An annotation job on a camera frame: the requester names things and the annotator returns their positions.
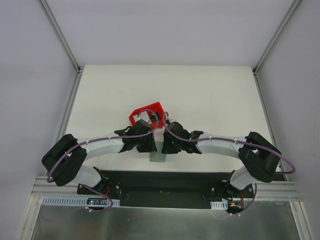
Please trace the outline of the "green leather card holder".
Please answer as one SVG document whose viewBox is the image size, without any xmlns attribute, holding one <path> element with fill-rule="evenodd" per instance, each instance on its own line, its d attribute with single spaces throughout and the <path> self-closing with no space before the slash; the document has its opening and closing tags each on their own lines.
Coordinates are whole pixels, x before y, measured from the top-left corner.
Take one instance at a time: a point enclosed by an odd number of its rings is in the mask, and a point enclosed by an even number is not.
<svg viewBox="0 0 320 240">
<path fill-rule="evenodd" d="M 154 163 L 165 163 L 167 155 L 162 153 L 163 142 L 156 141 L 155 146 L 156 151 L 150 153 L 149 161 Z"/>
</svg>

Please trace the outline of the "red plastic card bin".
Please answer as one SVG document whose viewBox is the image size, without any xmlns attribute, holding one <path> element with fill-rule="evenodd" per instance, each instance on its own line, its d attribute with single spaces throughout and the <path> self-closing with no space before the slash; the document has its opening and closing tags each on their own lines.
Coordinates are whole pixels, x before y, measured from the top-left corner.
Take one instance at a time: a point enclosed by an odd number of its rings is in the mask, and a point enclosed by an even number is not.
<svg viewBox="0 0 320 240">
<path fill-rule="evenodd" d="M 139 115 L 142 113 L 142 112 L 147 112 L 148 114 L 155 114 L 157 113 L 158 114 L 158 119 L 157 119 L 157 122 L 158 122 L 158 125 L 157 125 L 157 128 L 158 129 L 162 129 L 164 127 L 164 123 L 163 123 L 163 116 L 164 116 L 164 109 L 161 105 L 160 102 L 155 102 L 155 103 L 152 103 L 152 104 L 149 104 L 147 106 L 143 106 L 143 107 L 140 107 L 140 108 L 137 108 L 135 109 L 131 115 L 129 116 L 129 121 L 132 125 L 134 125 L 138 120 L 141 120 L 139 118 Z M 157 122 L 154 122 L 154 123 L 148 123 L 150 124 L 151 126 L 151 129 L 153 130 L 155 127 L 156 127 L 156 123 Z"/>
</svg>

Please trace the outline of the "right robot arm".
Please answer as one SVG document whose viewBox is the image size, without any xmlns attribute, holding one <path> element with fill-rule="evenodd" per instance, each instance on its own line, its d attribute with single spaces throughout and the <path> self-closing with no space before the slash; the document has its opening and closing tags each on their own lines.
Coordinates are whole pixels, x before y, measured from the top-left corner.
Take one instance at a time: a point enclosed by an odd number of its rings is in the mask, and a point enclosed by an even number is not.
<svg viewBox="0 0 320 240">
<path fill-rule="evenodd" d="M 257 181 L 270 183 L 280 161 L 281 152 L 262 135 L 251 131 L 247 136 L 226 137 L 204 131 L 188 132 L 173 121 L 163 133 L 162 154 L 217 154 L 238 159 L 243 166 L 230 173 L 224 184 L 230 197 L 237 197 L 243 189 Z"/>
</svg>

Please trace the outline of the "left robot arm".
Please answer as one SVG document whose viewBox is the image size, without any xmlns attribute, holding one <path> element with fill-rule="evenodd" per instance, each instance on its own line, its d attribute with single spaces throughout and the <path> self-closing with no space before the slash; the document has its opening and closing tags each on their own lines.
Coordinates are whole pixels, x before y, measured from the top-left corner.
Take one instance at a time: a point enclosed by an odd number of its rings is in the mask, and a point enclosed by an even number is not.
<svg viewBox="0 0 320 240">
<path fill-rule="evenodd" d="M 138 120 L 133 126 L 115 130 L 107 136 L 94 139 L 79 139 L 66 134 L 42 157 L 41 163 L 48 172 L 47 182 L 58 187 L 73 182 L 88 186 L 99 195 L 105 191 L 106 183 L 96 167 L 84 162 L 106 154 L 120 154 L 134 148 L 139 153 L 157 150 L 154 130 L 145 120 Z"/>
</svg>

